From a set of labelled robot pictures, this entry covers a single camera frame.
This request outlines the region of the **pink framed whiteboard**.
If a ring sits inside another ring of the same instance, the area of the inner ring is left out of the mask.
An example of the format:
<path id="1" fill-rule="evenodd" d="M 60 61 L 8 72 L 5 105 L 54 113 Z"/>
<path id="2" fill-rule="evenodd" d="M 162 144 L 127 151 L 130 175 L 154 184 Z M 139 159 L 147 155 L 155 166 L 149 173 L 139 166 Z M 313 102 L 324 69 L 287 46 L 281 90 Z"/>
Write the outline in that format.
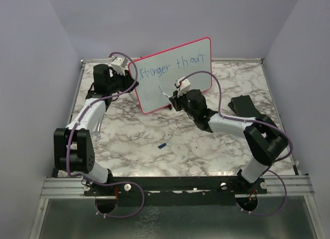
<path id="1" fill-rule="evenodd" d="M 138 76 L 137 99 L 143 114 L 170 104 L 166 94 L 176 90 L 178 79 L 196 71 L 211 72 L 211 38 L 204 37 L 143 58 L 128 65 Z"/>

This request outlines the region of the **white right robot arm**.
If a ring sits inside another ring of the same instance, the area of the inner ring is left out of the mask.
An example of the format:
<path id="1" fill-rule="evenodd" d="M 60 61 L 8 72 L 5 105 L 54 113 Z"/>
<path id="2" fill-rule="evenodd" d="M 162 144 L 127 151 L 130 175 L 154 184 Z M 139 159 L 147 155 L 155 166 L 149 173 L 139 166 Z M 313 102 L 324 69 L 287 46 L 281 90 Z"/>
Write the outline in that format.
<path id="1" fill-rule="evenodd" d="M 252 159 L 238 173 L 237 188 L 242 193 L 249 193 L 255 188 L 255 181 L 289 145 L 288 138 L 269 116 L 262 114 L 246 118 L 220 115 L 207 107 L 206 98 L 200 90 L 190 90 L 182 95 L 174 91 L 169 101 L 176 111 L 185 111 L 202 131 L 246 139 Z"/>

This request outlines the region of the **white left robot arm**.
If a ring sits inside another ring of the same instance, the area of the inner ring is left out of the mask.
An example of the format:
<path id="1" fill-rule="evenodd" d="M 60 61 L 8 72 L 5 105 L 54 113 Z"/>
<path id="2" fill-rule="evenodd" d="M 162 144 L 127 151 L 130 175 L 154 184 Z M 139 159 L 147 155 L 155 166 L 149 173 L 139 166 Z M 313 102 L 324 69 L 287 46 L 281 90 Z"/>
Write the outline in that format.
<path id="1" fill-rule="evenodd" d="M 96 189 L 103 195 L 113 191 L 112 172 L 97 163 L 92 138 L 100 139 L 101 124 L 113 98 L 130 93 L 138 84 L 125 67 L 114 63 L 94 66 L 93 83 L 82 110 L 65 128 L 57 128 L 54 132 L 57 170 L 70 176 L 85 177 L 96 183 Z"/>

